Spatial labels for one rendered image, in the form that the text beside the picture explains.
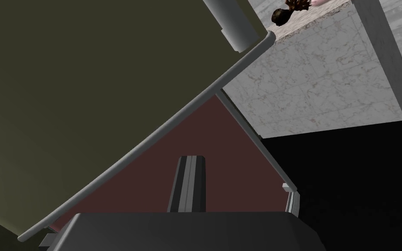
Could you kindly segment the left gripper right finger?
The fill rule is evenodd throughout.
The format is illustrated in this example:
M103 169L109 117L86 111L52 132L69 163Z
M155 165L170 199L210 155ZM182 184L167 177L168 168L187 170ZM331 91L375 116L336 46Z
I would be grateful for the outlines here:
M191 157L187 190L187 212L206 211L206 169L203 156Z

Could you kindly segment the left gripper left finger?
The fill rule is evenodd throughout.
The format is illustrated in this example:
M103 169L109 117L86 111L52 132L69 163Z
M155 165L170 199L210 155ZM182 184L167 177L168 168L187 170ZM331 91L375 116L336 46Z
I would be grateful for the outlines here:
M191 159L188 156L181 156L178 160L177 171L172 186L170 201L168 204L168 212L178 212L181 201L181 193L183 190L184 173L187 166L187 158L189 158L189 166Z

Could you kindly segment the olive green cupboard door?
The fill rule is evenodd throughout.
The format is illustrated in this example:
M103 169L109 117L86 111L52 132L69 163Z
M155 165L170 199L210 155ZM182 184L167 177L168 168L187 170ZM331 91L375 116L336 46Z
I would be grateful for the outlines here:
M0 0L0 225L17 236L249 53L203 0Z

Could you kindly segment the grey cylinder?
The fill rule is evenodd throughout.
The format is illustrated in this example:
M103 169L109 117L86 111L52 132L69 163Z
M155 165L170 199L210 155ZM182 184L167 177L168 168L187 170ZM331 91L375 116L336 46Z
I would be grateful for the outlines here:
M259 39L259 35L236 0L203 0L232 48L241 53Z

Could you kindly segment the grey marble counter block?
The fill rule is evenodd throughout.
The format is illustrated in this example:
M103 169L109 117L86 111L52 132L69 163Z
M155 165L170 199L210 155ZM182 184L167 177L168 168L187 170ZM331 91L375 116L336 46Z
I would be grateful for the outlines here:
M268 30L224 88L259 136L402 121L402 0L329 0Z

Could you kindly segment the dark brown lumpy object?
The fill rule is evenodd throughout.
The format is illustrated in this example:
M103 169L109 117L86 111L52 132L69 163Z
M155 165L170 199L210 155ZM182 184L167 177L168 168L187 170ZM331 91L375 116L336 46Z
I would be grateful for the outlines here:
M311 0L285 0L284 3L288 5L288 9L276 9L271 17L271 21L276 26L286 24L295 11L309 10Z

